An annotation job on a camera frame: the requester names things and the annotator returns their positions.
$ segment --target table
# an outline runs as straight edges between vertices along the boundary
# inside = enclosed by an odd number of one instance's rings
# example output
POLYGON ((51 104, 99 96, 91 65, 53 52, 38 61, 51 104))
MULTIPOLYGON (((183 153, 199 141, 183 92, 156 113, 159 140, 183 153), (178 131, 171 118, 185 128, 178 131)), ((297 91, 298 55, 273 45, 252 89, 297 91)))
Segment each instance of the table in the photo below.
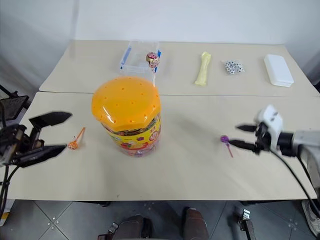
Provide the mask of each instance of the table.
MULTIPOLYGON (((40 91, 94 93, 108 80, 119 75, 120 59, 128 41, 74 40, 65 51, 40 91)), ((283 45, 161 42, 162 56, 156 85, 160 95, 199 96, 305 96, 318 97, 295 60, 283 45), (207 86, 194 85, 201 53, 211 54, 207 86), (281 55, 290 69, 294 84, 287 87, 270 83, 264 57, 281 55), (222 61, 239 60, 245 72, 229 76, 222 61)))
MULTIPOLYGON (((161 96, 162 128, 157 150, 134 158, 115 148, 91 114, 90 93, 38 92, 21 123, 48 111, 73 117, 43 128, 47 145, 68 143, 86 127, 82 145, 65 149, 46 162, 21 168, 8 197, 29 200, 291 200, 305 199, 286 167, 270 153, 256 156, 231 147, 220 136, 253 141, 254 135, 235 129, 251 123, 258 110, 273 104, 285 130, 319 129, 320 98, 264 96, 161 96)), ((316 194, 296 158, 286 158, 311 197, 316 194)), ((0 168, 0 177, 4 168, 0 168)))

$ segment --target white wall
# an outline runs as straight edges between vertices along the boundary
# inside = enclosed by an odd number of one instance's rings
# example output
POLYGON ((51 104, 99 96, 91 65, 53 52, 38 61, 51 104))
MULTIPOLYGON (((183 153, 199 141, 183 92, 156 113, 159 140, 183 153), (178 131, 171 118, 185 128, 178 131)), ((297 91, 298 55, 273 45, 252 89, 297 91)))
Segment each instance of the white wall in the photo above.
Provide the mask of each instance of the white wall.
POLYGON ((35 89, 73 36, 77 3, 79 40, 285 44, 306 74, 320 62, 320 0, 0 0, 0 54, 35 89))

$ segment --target orange lid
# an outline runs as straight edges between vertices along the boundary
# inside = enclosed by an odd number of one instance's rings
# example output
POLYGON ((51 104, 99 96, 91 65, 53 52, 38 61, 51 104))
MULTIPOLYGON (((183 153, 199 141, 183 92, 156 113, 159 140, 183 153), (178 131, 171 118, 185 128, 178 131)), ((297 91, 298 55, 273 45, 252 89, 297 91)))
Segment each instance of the orange lid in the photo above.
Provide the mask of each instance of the orange lid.
POLYGON ((100 86, 91 103, 95 118, 114 132, 143 129, 161 110, 158 90, 141 77, 120 76, 100 86))

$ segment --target purple lollipop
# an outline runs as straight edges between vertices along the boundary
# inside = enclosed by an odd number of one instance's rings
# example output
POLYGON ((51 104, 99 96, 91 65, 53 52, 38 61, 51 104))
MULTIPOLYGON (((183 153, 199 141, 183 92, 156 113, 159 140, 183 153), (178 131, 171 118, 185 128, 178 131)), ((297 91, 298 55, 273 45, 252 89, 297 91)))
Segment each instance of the purple lollipop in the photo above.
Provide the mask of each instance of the purple lollipop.
POLYGON ((222 136, 220 137, 220 141, 223 142, 223 143, 226 145, 226 147, 227 147, 228 150, 229 150, 229 153, 230 153, 231 157, 233 158, 234 156, 232 155, 232 152, 231 152, 231 150, 230 150, 230 144, 229 144, 229 138, 228 138, 228 136, 227 136, 227 135, 222 135, 222 136))

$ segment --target plastic jar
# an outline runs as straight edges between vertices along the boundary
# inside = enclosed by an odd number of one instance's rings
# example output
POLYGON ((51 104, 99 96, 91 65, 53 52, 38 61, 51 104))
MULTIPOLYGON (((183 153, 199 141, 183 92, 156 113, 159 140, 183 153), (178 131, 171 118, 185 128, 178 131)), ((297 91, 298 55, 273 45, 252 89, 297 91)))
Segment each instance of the plastic jar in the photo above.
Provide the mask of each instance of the plastic jar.
POLYGON ((93 94, 91 110, 123 152, 141 157, 155 149, 161 103, 150 81, 136 76, 110 80, 93 94))

